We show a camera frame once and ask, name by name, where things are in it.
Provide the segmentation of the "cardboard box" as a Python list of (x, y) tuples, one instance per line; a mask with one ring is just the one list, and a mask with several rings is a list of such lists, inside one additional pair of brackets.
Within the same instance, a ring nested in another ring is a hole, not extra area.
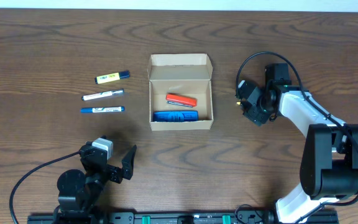
[[(211, 78), (213, 66), (208, 54), (152, 54), (149, 78), (149, 123), (153, 131), (210, 129), (214, 121)], [(168, 94), (194, 98), (193, 107), (167, 103)], [(160, 111), (196, 111), (196, 121), (156, 121)]]

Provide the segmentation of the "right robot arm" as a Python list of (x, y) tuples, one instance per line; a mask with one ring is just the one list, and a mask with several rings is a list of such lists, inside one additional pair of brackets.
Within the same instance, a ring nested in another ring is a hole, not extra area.
[(289, 63), (265, 68), (265, 85), (236, 81), (243, 115), (261, 126), (278, 116), (289, 119), (306, 138), (300, 183), (278, 199), (272, 210), (255, 217), (235, 216), (240, 223), (338, 223), (333, 207), (358, 201), (358, 124), (333, 116), (301, 83), (294, 85)]

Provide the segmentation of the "red stapler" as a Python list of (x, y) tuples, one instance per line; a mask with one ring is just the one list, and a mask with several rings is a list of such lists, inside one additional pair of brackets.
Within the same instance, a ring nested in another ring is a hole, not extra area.
[(190, 108), (197, 106), (197, 99), (175, 94), (167, 94), (166, 101), (171, 105), (186, 106)]

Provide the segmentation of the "blue plastic holder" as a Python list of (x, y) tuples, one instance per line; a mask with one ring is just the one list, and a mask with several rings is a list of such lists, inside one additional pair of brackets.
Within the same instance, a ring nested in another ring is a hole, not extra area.
[(158, 111), (154, 112), (155, 122), (192, 122), (199, 120), (197, 111)]

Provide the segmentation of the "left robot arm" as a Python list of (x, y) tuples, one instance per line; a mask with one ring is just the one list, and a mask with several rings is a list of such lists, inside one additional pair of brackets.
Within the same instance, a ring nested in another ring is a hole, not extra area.
[(80, 161), (85, 171), (71, 169), (58, 178), (60, 211), (54, 213), (54, 223), (109, 223), (109, 215), (96, 203), (108, 182), (120, 184), (132, 178), (137, 146), (129, 149), (121, 167), (108, 164), (112, 150), (113, 142), (104, 136), (80, 148)]

